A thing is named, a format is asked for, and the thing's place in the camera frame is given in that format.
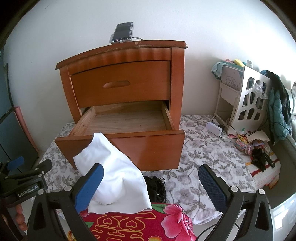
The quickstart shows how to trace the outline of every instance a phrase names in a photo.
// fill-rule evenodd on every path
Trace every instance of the human hand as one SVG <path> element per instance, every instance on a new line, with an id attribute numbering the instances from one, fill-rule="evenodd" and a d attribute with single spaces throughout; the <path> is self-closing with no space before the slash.
<path id="1" fill-rule="evenodd" d="M 21 204 L 16 205 L 15 209 L 17 211 L 17 214 L 15 216 L 15 221 L 19 225 L 19 229 L 22 230 L 22 231 L 28 230 L 28 226 L 25 223 L 25 216 L 22 214 L 22 205 Z M 5 223 L 8 225 L 8 221 L 7 221 L 6 217 L 5 216 L 2 216 L 2 217 L 3 217 L 4 221 L 5 221 Z"/>

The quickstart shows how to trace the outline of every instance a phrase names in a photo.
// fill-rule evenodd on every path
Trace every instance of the power strip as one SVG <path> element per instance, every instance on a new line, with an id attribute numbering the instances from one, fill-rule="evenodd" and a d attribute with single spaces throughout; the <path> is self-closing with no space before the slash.
<path id="1" fill-rule="evenodd" d="M 216 136 L 220 136 L 222 133 L 222 129 L 210 121 L 206 123 L 205 127 L 208 131 L 212 132 Z"/>

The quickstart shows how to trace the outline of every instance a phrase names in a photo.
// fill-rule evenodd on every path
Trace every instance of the white cloth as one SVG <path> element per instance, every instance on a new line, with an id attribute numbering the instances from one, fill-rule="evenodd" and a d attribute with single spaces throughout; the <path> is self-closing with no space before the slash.
<path id="1" fill-rule="evenodd" d="M 88 147 L 73 159 L 83 176 L 95 163 L 104 167 L 103 180 L 89 203 L 88 212 L 137 213 L 152 210 L 142 173 L 102 133 L 95 133 Z"/>

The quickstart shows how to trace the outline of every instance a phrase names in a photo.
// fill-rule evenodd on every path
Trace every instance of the remote control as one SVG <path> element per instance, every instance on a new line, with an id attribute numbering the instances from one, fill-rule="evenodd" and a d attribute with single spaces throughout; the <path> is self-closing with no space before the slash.
<path id="1" fill-rule="evenodd" d="M 265 151 L 263 151 L 263 157 L 272 168 L 276 166 L 276 164 L 273 162 L 273 160 L 269 157 L 269 155 Z"/>

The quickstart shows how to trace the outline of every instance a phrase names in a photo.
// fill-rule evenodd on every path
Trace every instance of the smartphone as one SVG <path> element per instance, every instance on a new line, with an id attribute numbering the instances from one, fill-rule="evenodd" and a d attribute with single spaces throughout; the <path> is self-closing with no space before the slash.
<path id="1" fill-rule="evenodd" d="M 128 42 L 132 40 L 133 36 L 133 22 L 120 23 L 117 24 L 113 38 L 112 44 Z"/>

